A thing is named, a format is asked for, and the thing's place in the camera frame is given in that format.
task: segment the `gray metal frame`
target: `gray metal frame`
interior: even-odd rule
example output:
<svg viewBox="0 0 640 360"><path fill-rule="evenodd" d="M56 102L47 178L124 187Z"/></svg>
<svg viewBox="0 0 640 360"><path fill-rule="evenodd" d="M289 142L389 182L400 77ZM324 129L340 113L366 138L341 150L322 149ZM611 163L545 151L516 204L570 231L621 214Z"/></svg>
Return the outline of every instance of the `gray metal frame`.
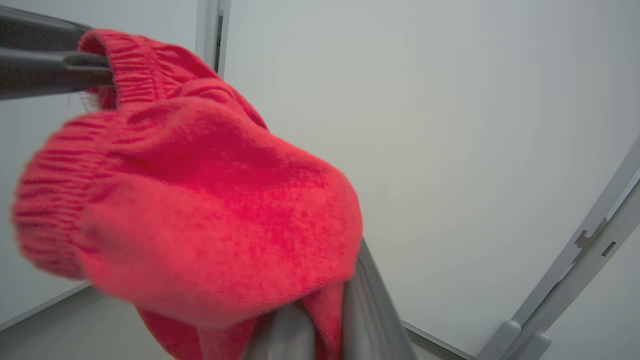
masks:
<svg viewBox="0 0 640 360"><path fill-rule="evenodd" d="M551 344L546 330L640 224L639 177L640 136L560 255L477 360L542 356Z"/></svg>

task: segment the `white panel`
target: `white panel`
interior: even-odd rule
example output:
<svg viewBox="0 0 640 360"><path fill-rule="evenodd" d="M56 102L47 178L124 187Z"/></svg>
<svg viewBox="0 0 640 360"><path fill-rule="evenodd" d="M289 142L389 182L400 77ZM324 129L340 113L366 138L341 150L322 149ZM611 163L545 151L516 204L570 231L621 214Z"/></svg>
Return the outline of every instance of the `white panel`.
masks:
<svg viewBox="0 0 640 360"><path fill-rule="evenodd" d="M475 355L640 133L639 4L233 0L225 79L350 178L403 320Z"/></svg>
<svg viewBox="0 0 640 360"><path fill-rule="evenodd" d="M543 360L637 359L640 227L548 330Z"/></svg>
<svg viewBox="0 0 640 360"><path fill-rule="evenodd" d="M195 48L197 0L0 0L0 4ZM22 259L8 219L25 163L64 121L82 113L77 94L0 101L0 328L79 284L40 272Z"/></svg>

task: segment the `white floor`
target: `white floor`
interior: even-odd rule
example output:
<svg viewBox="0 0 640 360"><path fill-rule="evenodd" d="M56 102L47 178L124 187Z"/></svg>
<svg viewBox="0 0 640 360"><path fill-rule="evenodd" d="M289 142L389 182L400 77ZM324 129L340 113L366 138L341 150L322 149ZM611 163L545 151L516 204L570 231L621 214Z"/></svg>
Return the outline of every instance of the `white floor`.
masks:
<svg viewBox="0 0 640 360"><path fill-rule="evenodd" d="M414 345L419 360L441 360ZM170 360L135 308L85 289L0 332L1 360Z"/></svg>

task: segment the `knit fabric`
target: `knit fabric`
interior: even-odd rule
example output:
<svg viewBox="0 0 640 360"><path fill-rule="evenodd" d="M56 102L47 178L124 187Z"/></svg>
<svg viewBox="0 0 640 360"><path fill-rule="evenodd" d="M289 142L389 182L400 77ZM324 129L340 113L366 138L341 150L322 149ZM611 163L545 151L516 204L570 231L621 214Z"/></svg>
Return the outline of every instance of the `knit fabric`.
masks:
<svg viewBox="0 0 640 360"><path fill-rule="evenodd" d="M273 136L197 56L110 30L103 111L53 134L28 164L13 220L41 269L135 304L179 360L238 359L257 317L302 299L317 351L340 356L344 282L362 219L342 173Z"/></svg>

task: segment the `beanie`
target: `beanie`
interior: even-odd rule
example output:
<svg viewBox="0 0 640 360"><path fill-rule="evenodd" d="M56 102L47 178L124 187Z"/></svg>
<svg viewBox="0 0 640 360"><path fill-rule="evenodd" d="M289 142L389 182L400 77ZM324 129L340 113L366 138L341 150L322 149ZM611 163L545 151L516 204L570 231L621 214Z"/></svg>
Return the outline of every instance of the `beanie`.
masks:
<svg viewBox="0 0 640 360"><path fill-rule="evenodd" d="M252 319L299 299L337 356L362 237L345 176L272 135L186 49L103 29L79 49L107 56L116 86L89 90L102 111L28 163L13 206L22 253L135 304L180 360L237 359Z"/></svg>

